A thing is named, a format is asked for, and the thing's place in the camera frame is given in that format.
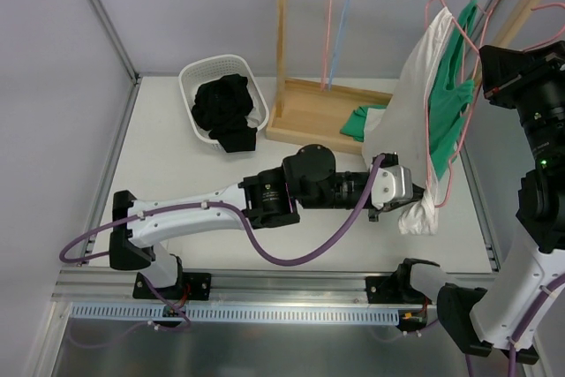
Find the pink hanger with cream top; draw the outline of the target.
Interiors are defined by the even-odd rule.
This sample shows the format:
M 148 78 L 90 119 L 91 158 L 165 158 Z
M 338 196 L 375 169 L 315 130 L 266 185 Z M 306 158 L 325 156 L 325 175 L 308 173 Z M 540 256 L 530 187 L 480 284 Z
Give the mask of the pink hanger with cream top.
M 442 179 L 448 170 L 448 160 L 456 151 L 465 116 L 473 100 L 474 82 L 459 80 L 463 65 L 464 38 L 454 29 L 439 62 L 429 103 L 429 150 L 433 170 Z

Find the cream tank top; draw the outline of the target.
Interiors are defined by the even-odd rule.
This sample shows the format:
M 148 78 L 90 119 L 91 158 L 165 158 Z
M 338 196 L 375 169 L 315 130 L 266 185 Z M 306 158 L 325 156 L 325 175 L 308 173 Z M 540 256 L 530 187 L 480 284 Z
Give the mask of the cream tank top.
M 397 226 L 402 234 L 433 235 L 439 227 L 435 206 L 439 187 L 429 152 L 427 105 L 453 26 L 453 14 L 442 8 L 404 63 L 379 123 L 364 129 L 366 165 L 380 154 L 397 154 L 399 163 L 411 171 L 413 183 L 424 188 L 422 200 L 401 208 Z

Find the white tank top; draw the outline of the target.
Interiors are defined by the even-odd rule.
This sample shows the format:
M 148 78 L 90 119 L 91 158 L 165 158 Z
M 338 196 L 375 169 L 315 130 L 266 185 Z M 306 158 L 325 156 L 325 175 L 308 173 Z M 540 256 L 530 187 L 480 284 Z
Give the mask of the white tank top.
M 264 121 L 263 116 L 259 109 L 253 108 L 250 113 L 245 117 L 247 126 L 254 128 L 257 131 L 261 129 L 262 123 Z

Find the blue wire hanger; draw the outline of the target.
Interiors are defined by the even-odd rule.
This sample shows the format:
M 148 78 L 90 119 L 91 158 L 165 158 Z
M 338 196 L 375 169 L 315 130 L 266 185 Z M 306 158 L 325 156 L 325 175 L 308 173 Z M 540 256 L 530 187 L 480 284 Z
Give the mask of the blue wire hanger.
M 328 77 L 328 88 L 331 88 L 333 86 L 333 80 L 337 71 L 337 67 L 339 65 L 340 56 L 343 50 L 343 39 L 345 36 L 345 28 L 347 24 L 347 19 L 349 17 L 349 11 L 350 11 L 350 0 L 344 0 L 339 26 L 335 37 L 334 52 L 332 56 L 331 67 Z

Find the pink wire hanger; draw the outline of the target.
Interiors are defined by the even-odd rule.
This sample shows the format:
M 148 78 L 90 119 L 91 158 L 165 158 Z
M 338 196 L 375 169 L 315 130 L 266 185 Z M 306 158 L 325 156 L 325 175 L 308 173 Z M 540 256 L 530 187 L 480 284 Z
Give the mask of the pink wire hanger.
M 333 0 L 325 0 L 325 38 L 322 50 L 322 68 L 320 90 L 324 91 L 328 83 L 329 47 L 331 35 Z

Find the black tank top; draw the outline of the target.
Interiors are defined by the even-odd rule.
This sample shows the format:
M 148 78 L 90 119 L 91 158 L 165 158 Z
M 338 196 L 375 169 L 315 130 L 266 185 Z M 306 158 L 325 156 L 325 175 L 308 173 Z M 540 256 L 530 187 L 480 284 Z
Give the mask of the black tank top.
M 253 110 L 248 78 L 230 74 L 201 85 L 191 109 L 195 123 L 217 140 L 226 153 L 252 152 L 257 130 L 247 117 Z

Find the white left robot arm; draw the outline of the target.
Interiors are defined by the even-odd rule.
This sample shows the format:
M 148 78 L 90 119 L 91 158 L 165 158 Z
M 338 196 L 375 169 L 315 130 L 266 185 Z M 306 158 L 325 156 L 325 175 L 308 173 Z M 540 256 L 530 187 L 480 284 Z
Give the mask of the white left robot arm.
M 242 230 L 255 251 L 280 267 L 311 262 L 333 247 L 362 211 L 372 221 L 380 214 L 410 205 L 424 197 L 408 168 L 396 154 L 379 154 L 365 172 L 339 172 L 334 153 L 311 144 L 285 157 L 279 167 L 264 170 L 221 190 L 180 200 L 151 203 L 131 192 L 116 192 L 109 237 L 109 264 L 119 271 L 146 277 L 164 298 L 184 288 L 182 261 L 163 242 L 212 230 Z M 298 210 L 342 209 L 349 216 L 322 245 L 295 259 L 269 254 L 254 232 L 297 224 Z

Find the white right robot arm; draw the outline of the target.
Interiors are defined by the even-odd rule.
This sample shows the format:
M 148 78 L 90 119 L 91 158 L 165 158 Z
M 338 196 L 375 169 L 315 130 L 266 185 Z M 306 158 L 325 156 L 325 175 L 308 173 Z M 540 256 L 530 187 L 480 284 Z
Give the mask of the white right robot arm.
M 564 43 L 525 51 L 486 45 L 479 55 L 485 98 L 516 109 L 535 162 L 521 179 L 518 233 L 489 289 L 461 287 L 438 264 L 416 259 L 398 266 L 394 289 L 405 303 L 435 301 L 462 353 L 500 350 L 533 364 L 532 338 L 564 289 Z

